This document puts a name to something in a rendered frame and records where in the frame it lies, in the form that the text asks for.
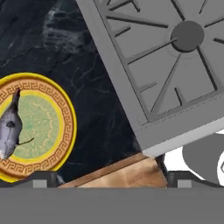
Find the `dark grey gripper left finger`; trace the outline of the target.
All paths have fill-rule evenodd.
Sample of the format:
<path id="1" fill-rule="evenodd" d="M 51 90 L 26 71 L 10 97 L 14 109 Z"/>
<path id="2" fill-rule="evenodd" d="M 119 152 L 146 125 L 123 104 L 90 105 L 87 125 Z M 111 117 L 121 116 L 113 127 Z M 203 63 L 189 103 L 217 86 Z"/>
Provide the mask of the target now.
<path id="1" fill-rule="evenodd" d="M 57 186 L 57 173 L 55 171 L 35 171 L 22 180 L 10 183 L 0 179 L 0 188 L 52 188 Z"/>

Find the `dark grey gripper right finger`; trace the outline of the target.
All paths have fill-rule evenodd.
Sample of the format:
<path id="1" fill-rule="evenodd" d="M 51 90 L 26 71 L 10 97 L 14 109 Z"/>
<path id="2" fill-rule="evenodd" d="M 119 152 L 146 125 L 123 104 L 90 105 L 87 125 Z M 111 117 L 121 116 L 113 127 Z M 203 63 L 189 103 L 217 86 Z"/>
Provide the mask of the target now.
<path id="1" fill-rule="evenodd" d="M 168 188 L 221 188 L 221 185 L 202 180 L 190 171 L 169 171 Z"/>

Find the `brown wooden cupboard front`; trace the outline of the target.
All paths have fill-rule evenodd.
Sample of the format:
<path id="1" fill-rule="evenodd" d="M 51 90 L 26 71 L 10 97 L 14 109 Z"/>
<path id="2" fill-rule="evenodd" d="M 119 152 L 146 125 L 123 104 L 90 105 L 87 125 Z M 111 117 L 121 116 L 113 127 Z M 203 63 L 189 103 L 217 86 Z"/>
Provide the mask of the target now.
<path id="1" fill-rule="evenodd" d="M 167 181 L 156 159 L 137 153 L 67 182 L 60 188 L 165 188 L 166 186 Z"/>

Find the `yellow patterned round plate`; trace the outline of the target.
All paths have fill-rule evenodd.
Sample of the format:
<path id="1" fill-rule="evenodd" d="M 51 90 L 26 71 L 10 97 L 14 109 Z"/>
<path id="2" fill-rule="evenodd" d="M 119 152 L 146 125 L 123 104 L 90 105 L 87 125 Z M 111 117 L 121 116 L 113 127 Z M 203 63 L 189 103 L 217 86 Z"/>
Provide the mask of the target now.
<path id="1" fill-rule="evenodd" d="M 53 80 L 36 73 L 14 73 L 0 78 L 0 116 L 20 89 L 18 114 L 23 128 L 18 146 L 5 160 L 0 158 L 0 179 L 16 182 L 35 171 L 56 172 L 71 154 L 77 119 L 70 98 Z"/>

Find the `grey hob with grates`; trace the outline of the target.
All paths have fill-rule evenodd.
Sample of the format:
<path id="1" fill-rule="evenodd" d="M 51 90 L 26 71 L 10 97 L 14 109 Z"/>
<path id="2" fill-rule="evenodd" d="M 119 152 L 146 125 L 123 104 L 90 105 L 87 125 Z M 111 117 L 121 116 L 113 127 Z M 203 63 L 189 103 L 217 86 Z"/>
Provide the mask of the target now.
<path id="1" fill-rule="evenodd" d="M 224 0 L 76 0 L 142 153 L 224 129 Z"/>

